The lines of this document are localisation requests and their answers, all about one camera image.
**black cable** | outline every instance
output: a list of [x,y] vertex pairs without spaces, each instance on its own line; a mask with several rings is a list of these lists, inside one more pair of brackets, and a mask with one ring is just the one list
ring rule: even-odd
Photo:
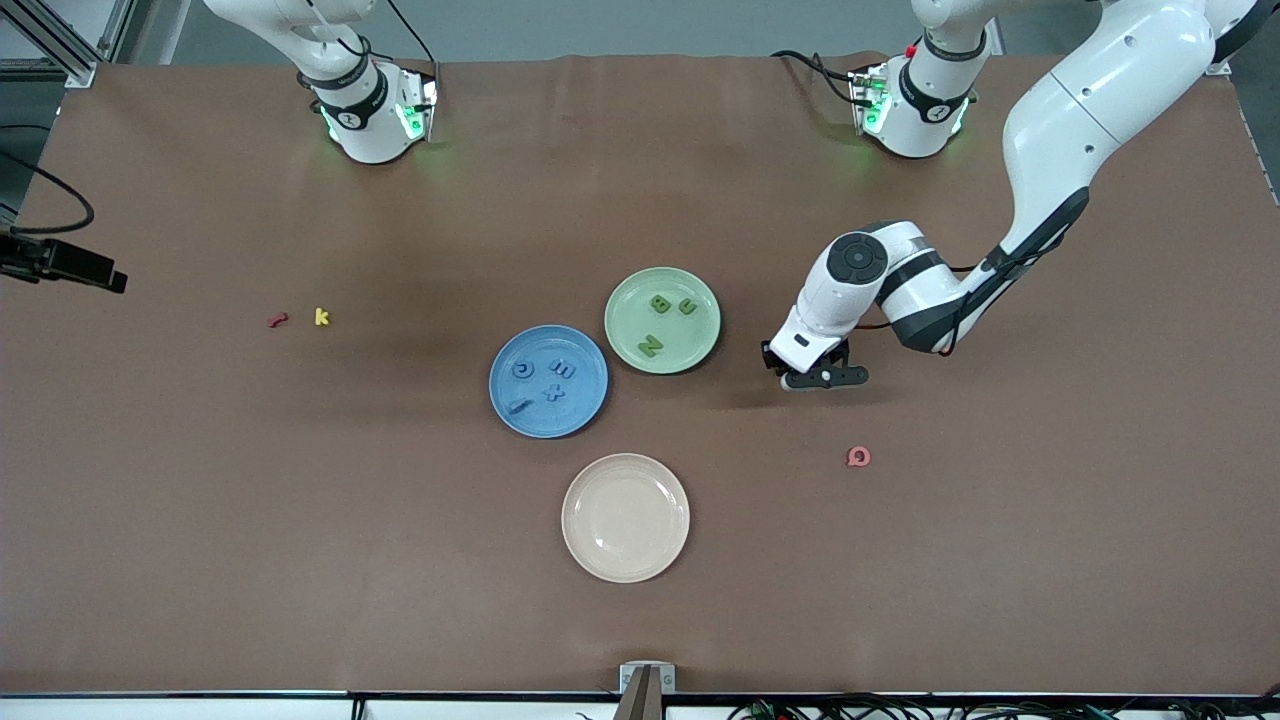
[[[1025,265],[1028,261],[1039,260],[1041,258],[1048,255],[1053,250],[1057,250],[1057,246],[1062,245],[1062,238],[1064,237],[1066,237],[1065,232],[1060,233],[1057,236],[1057,240],[1055,240],[1053,242],[1048,243],[1048,246],[1046,246],[1042,250],[1037,250],[1036,252],[1032,252],[1030,255],[1028,255],[1025,258],[1010,258],[1009,260],[1005,260],[1000,265],[996,265],[995,274],[992,277],[998,275],[1001,272],[1004,272],[1004,270],[1006,270],[1006,269],[1009,269],[1009,268],[1011,268],[1014,265]],[[1005,278],[1001,277],[996,282],[1005,282]],[[964,300],[960,301],[960,307],[957,307],[956,311],[955,311],[955,315],[952,315],[951,329],[947,332],[947,334],[951,336],[951,342],[947,345],[946,350],[940,350],[938,351],[938,355],[941,357],[951,357],[951,354],[955,352],[955,350],[956,350],[956,342],[960,340],[959,338],[959,336],[960,336],[960,323],[964,322],[964,315],[965,315],[965,313],[968,311],[968,307],[969,307],[969,300],[973,299],[974,295],[975,295],[975,290],[970,290],[969,292],[964,293]],[[989,719],[987,719],[987,717],[979,717],[977,720],[989,720]]]
[[42,129],[45,132],[49,132],[52,128],[50,128],[49,126],[33,126],[33,124],[19,123],[15,126],[0,126],[0,129]]
[[795,50],[778,50],[777,53],[774,53],[773,55],[769,55],[769,56],[771,58],[796,58],[801,63],[804,63],[810,70],[820,74],[822,79],[827,81],[827,87],[829,87],[831,91],[835,92],[836,96],[840,97],[841,100],[844,100],[845,102],[849,102],[850,105],[856,105],[859,108],[870,108],[872,106],[872,102],[869,100],[855,100],[850,95],[845,94],[842,90],[840,90],[840,87],[836,86],[836,81],[841,79],[841,81],[849,82],[849,73],[858,73],[858,72],[865,70],[867,68],[870,68],[873,65],[878,65],[881,63],[872,63],[870,65],[861,65],[861,67],[858,67],[858,68],[854,68],[854,69],[849,70],[849,73],[840,74],[840,73],[837,73],[835,70],[828,69],[827,65],[824,65],[822,63],[822,56],[818,55],[817,53],[813,54],[812,59],[810,58],[805,58],[804,55],[796,53]]
[[849,79],[849,76],[842,76],[835,70],[827,69],[826,65],[819,65],[813,60],[810,60],[809,58],[805,58],[804,55],[796,53],[795,50],[778,50],[777,53],[769,55],[769,58],[792,58],[800,60],[805,65],[809,65],[809,69],[815,73],[823,73],[832,79],[844,79],[844,81]]
[[58,233],[58,232],[78,231],[81,228],[88,227],[88,224],[93,222],[93,206],[90,205],[88,200],[83,195],[81,195],[78,190],[76,190],[74,187],[72,187],[72,186],[67,184],[65,182],[63,182],[63,178],[55,176],[54,173],[50,173],[49,170],[45,170],[44,168],[40,168],[37,165],[32,165],[31,163],[28,163],[28,161],[23,160],[22,158],[19,158],[19,156],[9,152],[8,150],[0,150],[0,156],[8,158],[9,160],[13,160],[14,163],[18,163],[23,168],[27,168],[28,170],[31,170],[31,172],[33,172],[33,173],[44,177],[49,182],[51,182],[51,183],[56,184],[58,187],[65,190],[68,195],[70,195],[77,201],[79,201],[81,206],[84,208],[84,217],[82,219],[74,222],[74,223],[68,224],[68,225],[51,225],[51,227],[45,227],[45,228],[36,228],[36,227],[24,227],[24,228],[20,228],[18,225],[14,225],[13,228],[10,228],[12,231],[26,233],[26,234],[52,234],[52,233]]
[[431,55],[431,49],[428,47],[425,42],[422,42],[422,37],[417,35],[417,31],[413,29],[413,26],[408,24],[408,20],[404,19],[404,14],[401,13],[399,8],[396,6],[396,0],[387,0],[387,4],[390,5],[392,10],[396,12],[396,17],[401,19],[401,24],[404,26],[404,29],[407,29],[408,33],[413,36],[413,40],[416,40],[417,44],[422,47],[422,53],[426,53],[426,59],[430,60],[431,64],[435,64],[435,55]]

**beige plate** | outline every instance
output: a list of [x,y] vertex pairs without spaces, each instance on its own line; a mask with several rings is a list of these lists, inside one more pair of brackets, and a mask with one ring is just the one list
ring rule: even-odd
[[689,498],[653,457],[600,457],[573,478],[561,511],[564,544],[579,565],[611,583],[639,583],[667,569],[689,537]]

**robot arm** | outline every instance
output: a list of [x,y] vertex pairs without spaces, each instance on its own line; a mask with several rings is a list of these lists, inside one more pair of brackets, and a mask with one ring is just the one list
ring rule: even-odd
[[329,137],[360,163],[394,160],[425,140],[435,78],[374,60],[369,41],[346,23],[365,19],[374,0],[205,0],[224,20],[270,42],[298,67],[320,100]]
[[1000,243],[959,278],[906,220],[836,238],[765,346],[791,369],[783,387],[796,388],[797,378],[837,350],[872,302],[902,345],[948,355],[992,302],[1057,247],[1102,163],[1196,82],[1215,58],[1215,40],[1204,0],[1108,5],[1094,33],[1009,114],[1004,152],[1014,222]]
[[911,55],[899,55],[858,78],[858,129],[905,158],[942,150],[960,129],[973,81],[991,46],[986,26],[997,14],[1030,0],[911,0],[924,35]]

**metal bracket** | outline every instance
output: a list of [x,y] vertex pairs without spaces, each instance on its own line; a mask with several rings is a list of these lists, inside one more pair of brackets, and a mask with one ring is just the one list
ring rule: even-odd
[[104,60],[102,54],[45,0],[0,0],[0,17],[67,73],[67,87],[83,88],[93,83],[95,63]]
[[626,693],[632,675],[645,666],[650,666],[658,671],[658,684],[662,688],[662,694],[676,692],[676,666],[660,660],[632,660],[631,662],[618,665],[618,692]]
[[88,90],[93,87],[93,78],[97,76],[97,63],[88,64],[87,76],[67,76],[67,82],[63,87],[67,90]]
[[676,689],[676,666],[669,662],[636,661],[618,667],[618,676],[625,678],[622,700],[613,720],[662,720],[662,696],[668,683]]

